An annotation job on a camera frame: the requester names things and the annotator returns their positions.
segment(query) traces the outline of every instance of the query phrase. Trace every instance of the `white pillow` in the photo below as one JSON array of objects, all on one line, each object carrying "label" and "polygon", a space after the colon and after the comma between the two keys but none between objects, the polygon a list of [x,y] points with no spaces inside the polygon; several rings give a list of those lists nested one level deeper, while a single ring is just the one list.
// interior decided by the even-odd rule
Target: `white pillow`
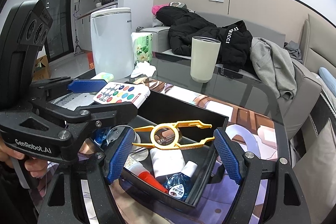
[{"label": "white pillow", "polygon": [[336,203],[336,137],[330,118],[293,170],[306,199],[311,223],[322,223]]}]

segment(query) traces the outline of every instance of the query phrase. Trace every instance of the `cardboard box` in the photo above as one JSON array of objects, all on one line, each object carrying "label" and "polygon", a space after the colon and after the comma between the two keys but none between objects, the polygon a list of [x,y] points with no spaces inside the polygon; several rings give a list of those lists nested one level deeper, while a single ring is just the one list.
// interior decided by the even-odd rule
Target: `cardboard box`
[{"label": "cardboard box", "polygon": [[92,52],[87,52],[87,60],[89,61],[89,69],[94,69],[95,68],[95,63],[93,61],[93,53]]},{"label": "cardboard box", "polygon": [[47,56],[44,55],[35,61],[33,81],[49,79],[51,77]]}]

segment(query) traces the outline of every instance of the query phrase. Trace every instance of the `blue bottle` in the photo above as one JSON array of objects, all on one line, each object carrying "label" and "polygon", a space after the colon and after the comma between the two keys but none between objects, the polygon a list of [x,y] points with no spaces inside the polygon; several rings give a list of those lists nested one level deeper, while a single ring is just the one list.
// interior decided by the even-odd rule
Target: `blue bottle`
[{"label": "blue bottle", "polygon": [[94,133],[94,141],[97,145],[101,146],[103,141],[106,139],[106,135],[109,132],[111,127],[97,129]]},{"label": "blue bottle", "polygon": [[168,190],[168,195],[185,201],[193,187],[191,177],[193,176],[196,168],[197,164],[189,161],[180,173],[177,173],[168,179],[163,184],[163,187]]}]

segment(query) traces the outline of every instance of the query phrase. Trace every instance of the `remote control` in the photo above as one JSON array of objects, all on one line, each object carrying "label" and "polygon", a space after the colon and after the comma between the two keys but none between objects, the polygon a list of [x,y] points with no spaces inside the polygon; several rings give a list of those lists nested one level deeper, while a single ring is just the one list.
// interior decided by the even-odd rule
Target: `remote control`
[{"label": "remote control", "polygon": [[139,108],[151,93],[149,87],[144,84],[132,85],[125,83],[109,82],[93,98],[100,104],[115,104],[132,102]]}]

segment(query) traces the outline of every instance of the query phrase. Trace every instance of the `crumpled tissue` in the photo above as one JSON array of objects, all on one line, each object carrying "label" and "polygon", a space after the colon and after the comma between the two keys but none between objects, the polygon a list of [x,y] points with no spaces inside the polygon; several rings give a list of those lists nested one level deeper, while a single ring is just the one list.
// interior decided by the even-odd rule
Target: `crumpled tissue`
[{"label": "crumpled tissue", "polygon": [[155,71],[156,67],[150,65],[147,61],[139,62],[135,66],[135,69],[131,74],[131,78],[135,78],[139,75],[146,75],[147,77],[152,77]]}]

